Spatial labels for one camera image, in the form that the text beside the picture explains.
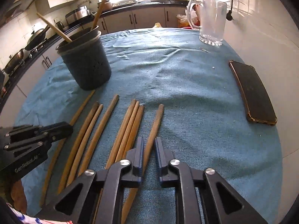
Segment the black countertop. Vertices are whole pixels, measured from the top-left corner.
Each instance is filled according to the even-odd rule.
[[[101,18],[116,14],[116,13],[122,13],[125,11],[130,10],[136,10],[136,9],[143,9],[146,7],[186,7],[189,1],[185,0],[175,0],[174,3],[171,3],[169,0],[155,0],[150,3],[131,3],[131,4],[125,4],[118,6],[116,8],[113,8],[111,11],[102,13],[100,16]],[[93,18],[87,18],[83,23],[76,24],[74,26],[70,26],[70,28],[66,28],[65,33],[68,34],[69,32],[75,30],[76,28],[79,28],[80,26],[90,23],[93,21]],[[17,86],[17,83],[20,81],[22,76],[25,74],[25,72],[31,67],[31,65],[39,58],[43,52],[45,52],[47,49],[49,49],[53,44],[55,44],[58,40],[61,39],[61,36],[58,34],[53,35],[52,37],[48,38],[47,42],[43,44],[43,47],[38,51],[38,53],[35,53],[32,55],[32,58],[25,59],[25,63],[23,66],[19,66],[15,72],[13,73],[12,77],[9,78],[8,82],[5,84],[6,88],[6,94],[0,99],[0,113],[11,94],[12,90],[15,86]]]

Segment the glass pitcher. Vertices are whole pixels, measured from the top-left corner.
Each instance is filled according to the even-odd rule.
[[[200,7],[200,26],[194,25],[190,11],[194,4]],[[190,0],[187,19],[192,29],[199,30],[200,41],[213,46],[221,46],[226,20],[226,3],[216,0]]]

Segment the frying pan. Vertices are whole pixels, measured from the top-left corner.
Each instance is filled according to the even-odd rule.
[[[7,65],[4,67],[3,71],[7,74],[10,74],[13,69],[19,65],[19,63],[22,61],[24,57],[24,49],[21,49],[18,53],[16,53],[7,63]]]
[[[43,42],[44,38],[46,37],[46,32],[49,30],[50,26],[46,26],[44,29],[39,29],[30,37],[30,39],[27,42],[27,46],[25,47],[25,50],[32,50],[34,47],[38,46],[40,43]]]

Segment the blue tablecloth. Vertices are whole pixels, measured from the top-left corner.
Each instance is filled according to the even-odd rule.
[[[279,137],[276,127],[246,120],[240,92],[228,66],[229,60],[242,61],[234,50],[226,42],[219,48],[206,45],[199,41],[198,31],[187,29],[127,30],[101,38],[112,76],[97,89],[63,147],[47,202],[56,194],[76,133],[92,104],[97,100],[103,103],[104,112],[118,93],[119,102],[90,168],[104,168],[132,98],[145,105],[138,134],[145,140],[162,103],[165,112],[158,135],[164,147],[172,149],[177,159],[191,167],[216,169],[269,223],[274,223],[282,183]],[[89,93],[79,88],[58,58],[27,97],[16,125],[69,122]],[[40,210],[41,188],[55,146],[56,143],[48,153],[49,159],[22,179],[29,215]],[[161,189],[154,153],[127,223],[175,223],[174,189]]]

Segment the kettle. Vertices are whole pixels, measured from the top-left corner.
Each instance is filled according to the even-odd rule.
[[[58,22],[55,24],[55,26],[56,26],[57,28],[59,28],[59,29],[63,32],[64,25],[63,25],[63,23],[62,23],[61,21],[58,21]]]

